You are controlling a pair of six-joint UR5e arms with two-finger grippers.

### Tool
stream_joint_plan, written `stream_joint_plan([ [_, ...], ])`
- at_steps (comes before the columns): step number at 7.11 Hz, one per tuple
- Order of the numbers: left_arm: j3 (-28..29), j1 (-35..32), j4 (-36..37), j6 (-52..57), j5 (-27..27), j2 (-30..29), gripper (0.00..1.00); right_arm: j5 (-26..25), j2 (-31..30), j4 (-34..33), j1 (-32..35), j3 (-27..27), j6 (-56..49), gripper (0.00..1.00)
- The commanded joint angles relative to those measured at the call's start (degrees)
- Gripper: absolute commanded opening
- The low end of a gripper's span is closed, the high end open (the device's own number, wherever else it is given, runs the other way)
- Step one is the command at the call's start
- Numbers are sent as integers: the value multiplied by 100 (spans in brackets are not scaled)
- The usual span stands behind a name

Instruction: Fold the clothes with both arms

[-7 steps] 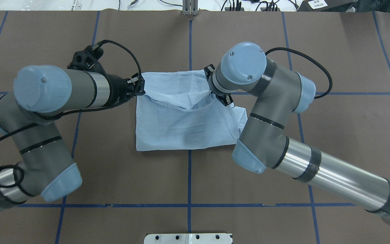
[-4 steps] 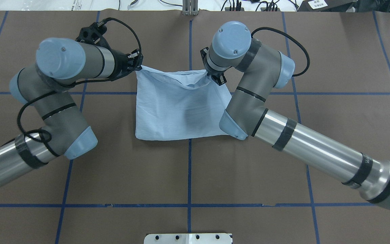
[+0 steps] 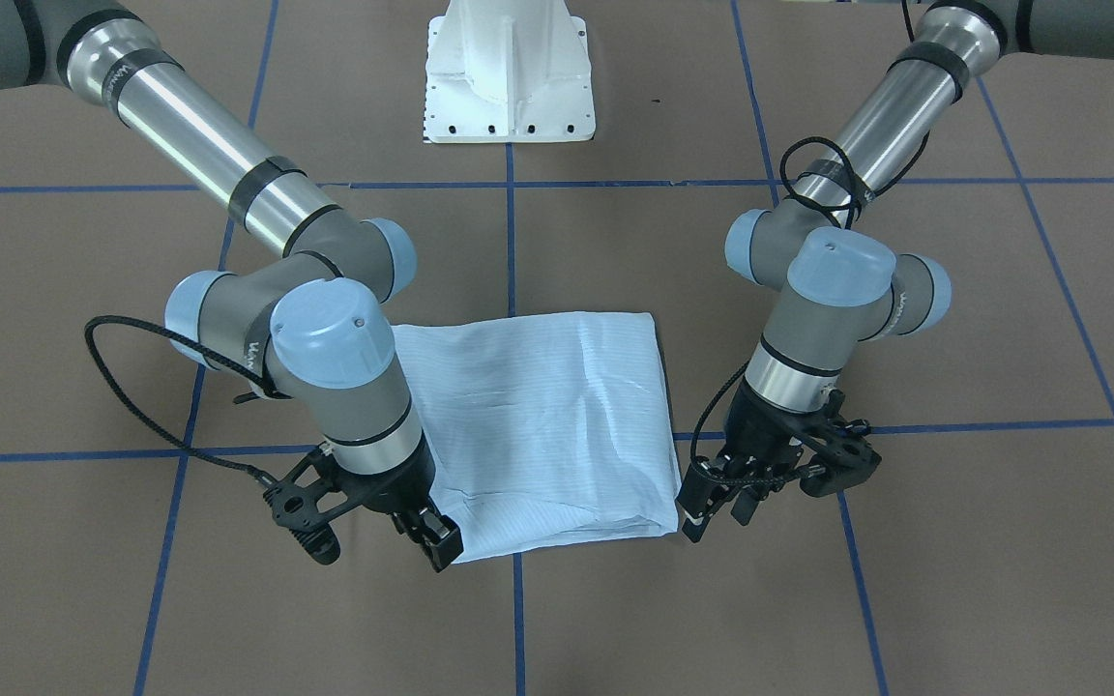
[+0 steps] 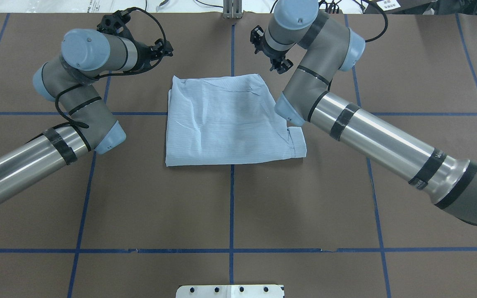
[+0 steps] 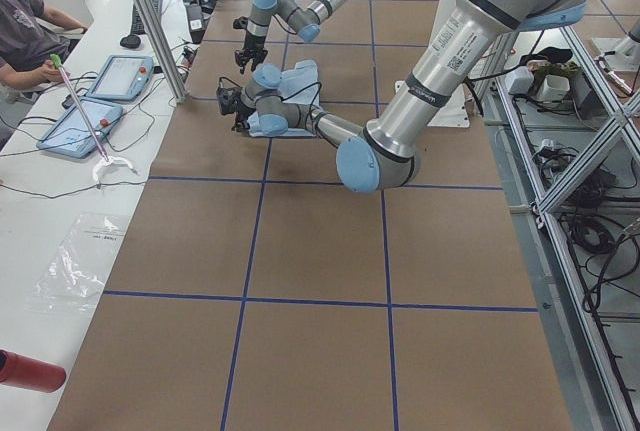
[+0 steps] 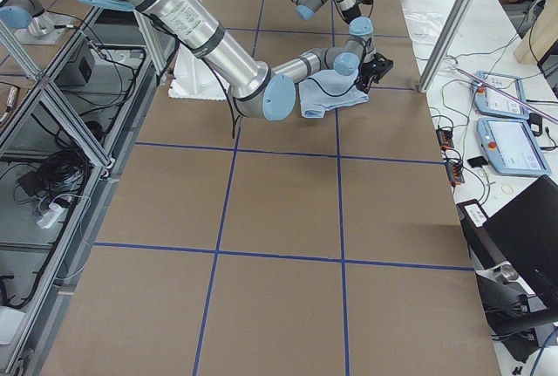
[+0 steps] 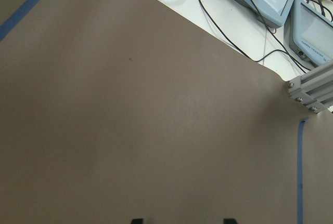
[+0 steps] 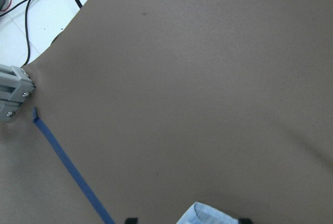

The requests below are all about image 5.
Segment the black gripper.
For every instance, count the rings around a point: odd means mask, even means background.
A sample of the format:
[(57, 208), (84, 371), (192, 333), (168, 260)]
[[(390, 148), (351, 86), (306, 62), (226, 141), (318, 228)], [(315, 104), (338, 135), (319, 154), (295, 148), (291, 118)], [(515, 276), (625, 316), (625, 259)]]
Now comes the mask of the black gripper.
[(265, 36), (256, 36), (252, 33), (245, 35), (243, 48), (236, 50), (234, 53), (235, 61), (241, 74), (245, 73), (246, 65), (250, 61), (252, 61), (252, 71), (255, 71), (257, 67), (265, 61), (268, 54), (268, 51), (265, 49), (265, 42)]
[(248, 119), (256, 112), (254, 107), (246, 105), (242, 100), (236, 101), (236, 118), (232, 130), (238, 133), (248, 133), (250, 124)]

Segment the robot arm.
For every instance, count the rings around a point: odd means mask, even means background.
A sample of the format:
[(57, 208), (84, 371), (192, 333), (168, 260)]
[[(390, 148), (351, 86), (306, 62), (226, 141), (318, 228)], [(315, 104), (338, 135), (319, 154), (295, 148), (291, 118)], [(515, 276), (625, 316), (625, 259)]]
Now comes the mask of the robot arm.
[(267, 57), (265, 48), (271, 21), (280, 18), (288, 31), (310, 43), (320, 34), (321, 25), (348, 0), (313, 0), (306, 7), (299, 0), (252, 0), (250, 13), (233, 22), (245, 32), (243, 47), (234, 52), (236, 65), (244, 72), (255, 70)]
[(415, 177), (420, 168), (417, 138), (500, 35), (574, 24), (586, 6), (586, 0), (455, 0), (450, 17), (384, 113), (358, 126), (316, 105), (292, 103), (279, 92), (280, 69), (266, 62), (265, 41), (273, 18), (283, 18), (310, 42), (346, 1), (315, 0), (301, 8), (295, 0), (253, 0), (250, 14), (234, 23), (246, 33), (235, 60), (241, 70), (251, 70), (252, 77), (243, 86), (219, 88), (217, 96), (222, 114), (238, 121), (256, 116), (265, 136), (297, 128), (334, 145), (340, 180), (359, 193), (401, 187)]

